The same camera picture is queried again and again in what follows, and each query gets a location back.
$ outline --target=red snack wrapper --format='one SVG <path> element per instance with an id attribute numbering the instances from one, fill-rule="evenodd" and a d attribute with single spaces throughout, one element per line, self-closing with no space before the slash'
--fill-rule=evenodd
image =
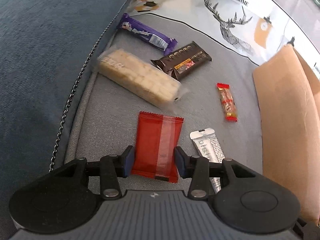
<path id="1" fill-rule="evenodd" d="M 180 117 L 140 112 L 131 174 L 178 182 L 173 150 L 182 124 L 183 118 Z"/>
<path id="2" fill-rule="evenodd" d="M 220 91 L 221 104 L 225 113 L 225 119 L 228 121 L 238 121 L 237 109 L 230 92 L 228 84 L 217 83 L 217 88 Z"/>

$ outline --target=purple wrapper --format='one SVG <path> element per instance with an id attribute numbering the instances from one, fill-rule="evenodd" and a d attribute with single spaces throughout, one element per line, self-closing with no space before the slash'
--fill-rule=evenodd
<path id="1" fill-rule="evenodd" d="M 163 50 L 164 55 L 171 53 L 177 45 L 177 41 L 175 39 L 169 38 L 166 35 L 157 32 L 155 29 L 131 18 L 127 13 L 123 14 L 118 25 L 118 29 L 125 29 L 139 39 Z"/>

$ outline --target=barcode label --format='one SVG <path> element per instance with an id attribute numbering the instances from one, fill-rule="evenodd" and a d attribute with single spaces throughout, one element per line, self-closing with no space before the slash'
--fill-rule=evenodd
<path id="1" fill-rule="evenodd" d="M 163 39 L 154 34 L 151 36 L 149 42 L 163 50 L 165 50 L 168 47 L 168 43 L 166 43 Z"/>
<path id="2" fill-rule="evenodd" d="M 218 162 L 222 163 L 222 160 L 225 157 L 224 157 L 223 151 L 221 149 L 220 143 L 219 143 L 216 135 L 214 135 L 213 137 L 210 138 L 210 142 L 211 142 L 211 145 L 212 145 L 214 152 L 217 156 Z"/>

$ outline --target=snack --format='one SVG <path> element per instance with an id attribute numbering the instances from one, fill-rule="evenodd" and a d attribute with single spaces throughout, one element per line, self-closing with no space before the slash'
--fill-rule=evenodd
<path id="1" fill-rule="evenodd" d="M 161 109 L 172 110 L 184 93 L 180 82 L 123 49 L 105 51 L 99 57 L 99 72 Z"/>
<path id="2" fill-rule="evenodd" d="M 196 146 L 199 155 L 206 157 L 209 162 L 222 163 L 224 154 L 212 128 L 194 131 L 190 133 L 190 139 Z M 218 193 L 221 190 L 220 178 L 211 178 L 210 181 L 214 192 Z"/>
<path id="3" fill-rule="evenodd" d="M 140 112 L 131 174 L 178 182 L 173 150 L 182 124 L 183 118 L 180 117 Z"/>
<path id="4" fill-rule="evenodd" d="M 171 54 L 158 60 L 151 60 L 151 62 L 162 69 L 164 73 L 180 80 L 196 67 L 211 60 L 211 57 L 193 41 Z"/>
<path id="5" fill-rule="evenodd" d="M 217 88 L 220 91 L 221 104 L 225 112 L 225 119 L 228 121 L 238 121 L 237 109 L 230 92 L 228 84 L 217 83 Z"/>
<path id="6" fill-rule="evenodd" d="M 148 42 L 158 49 L 163 50 L 165 55 L 171 53 L 177 45 L 175 39 L 169 38 L 151 27 L 131 18 L 127 13 L 123 14 L 118 28 L 128 30 L 140 40 Z"/>

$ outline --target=brown chocolate bar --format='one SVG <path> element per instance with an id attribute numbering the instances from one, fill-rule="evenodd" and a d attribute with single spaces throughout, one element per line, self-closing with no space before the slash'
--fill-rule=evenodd
<path id="1" fill-rule="evenodd" d="M 158 68 L 180 80 L 196 67 L 211 61 L 211 57 L 194 41 L 158 60 L 151 60 Z"/>

